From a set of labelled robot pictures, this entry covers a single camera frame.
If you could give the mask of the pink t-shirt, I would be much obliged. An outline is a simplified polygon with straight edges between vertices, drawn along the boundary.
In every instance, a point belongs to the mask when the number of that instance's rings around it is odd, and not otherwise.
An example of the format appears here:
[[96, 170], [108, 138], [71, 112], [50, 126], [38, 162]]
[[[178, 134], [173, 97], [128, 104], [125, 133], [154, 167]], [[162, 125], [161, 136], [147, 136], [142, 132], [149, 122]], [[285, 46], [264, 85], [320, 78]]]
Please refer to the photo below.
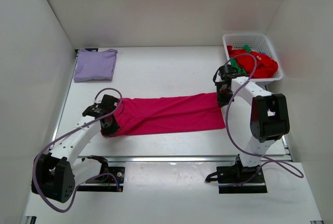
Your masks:
[[224, 129], [215, 93], [161, 98], [124, 98], [115, 113], [120, 129], [102, 128], [102, 136], [182, 133]]

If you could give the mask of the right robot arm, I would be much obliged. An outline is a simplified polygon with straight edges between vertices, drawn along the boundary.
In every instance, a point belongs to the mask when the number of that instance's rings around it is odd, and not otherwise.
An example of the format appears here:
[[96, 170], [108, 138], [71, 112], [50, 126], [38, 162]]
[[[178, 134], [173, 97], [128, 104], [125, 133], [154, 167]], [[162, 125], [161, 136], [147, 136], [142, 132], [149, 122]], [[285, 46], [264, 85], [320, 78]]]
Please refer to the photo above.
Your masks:
[[273, 94], [252, 82], [246, 75], [233, 70], [231, 65], [221, 66], [213, 76], [217, 103], [230, 110], [234, 98], [239, 95], [251, 107], [251, 138], [245, 149], [238, 148], [234, 164], [218, 169], [208, 175], [206, 183], [218, 180], [219, 176], [231, 178], [235, 184], [246, 183], [260, 171], [261, 159], [277, 140], [290, 130], [286, 97]]

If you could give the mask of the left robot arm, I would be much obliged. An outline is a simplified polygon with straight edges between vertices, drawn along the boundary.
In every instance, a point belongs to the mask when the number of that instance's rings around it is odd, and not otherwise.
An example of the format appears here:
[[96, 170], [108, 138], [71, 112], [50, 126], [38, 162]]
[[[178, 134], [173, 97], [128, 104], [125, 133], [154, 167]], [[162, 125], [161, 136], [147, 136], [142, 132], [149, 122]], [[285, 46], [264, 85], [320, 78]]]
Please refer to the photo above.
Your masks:
[[80, 184], [111, 177], [106, 158], [89, 155], [79, 159], [79, 155], [97, 134], [113, 136], [120, 130], [114, 113], [121, 103], [121, 98], [105, 94], [100, 102], [94, 101], [83, 111], [76, 128], [52, 144], [52, 149], [36, 156], [33, 193], [46, 200], [65, 203]]

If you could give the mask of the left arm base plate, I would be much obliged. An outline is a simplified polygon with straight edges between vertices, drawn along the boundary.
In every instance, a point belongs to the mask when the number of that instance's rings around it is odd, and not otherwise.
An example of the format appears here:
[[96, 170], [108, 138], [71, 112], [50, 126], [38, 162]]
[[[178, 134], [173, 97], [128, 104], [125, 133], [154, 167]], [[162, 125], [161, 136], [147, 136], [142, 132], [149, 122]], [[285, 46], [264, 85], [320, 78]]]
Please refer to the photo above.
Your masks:
[[78, 187], [81, 192], [122, 192], [125, 167], [124, 166], [109, 166], [104, 168], [102, 172], [111, 173], [112, 176], [103, 176], [96, 179], [89, 179]]

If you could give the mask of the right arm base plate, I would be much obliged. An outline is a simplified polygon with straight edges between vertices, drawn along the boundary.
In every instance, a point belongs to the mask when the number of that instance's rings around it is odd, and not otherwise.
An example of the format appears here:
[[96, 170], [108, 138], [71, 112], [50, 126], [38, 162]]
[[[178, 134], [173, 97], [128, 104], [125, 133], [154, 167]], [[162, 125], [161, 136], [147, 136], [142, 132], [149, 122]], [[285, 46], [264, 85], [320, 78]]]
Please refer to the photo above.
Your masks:
[[207, 175], [205, 183], [217, 181], [219, 194], [263, 194], [267, 187], [262, 169], [219, 166], [216, 172]]

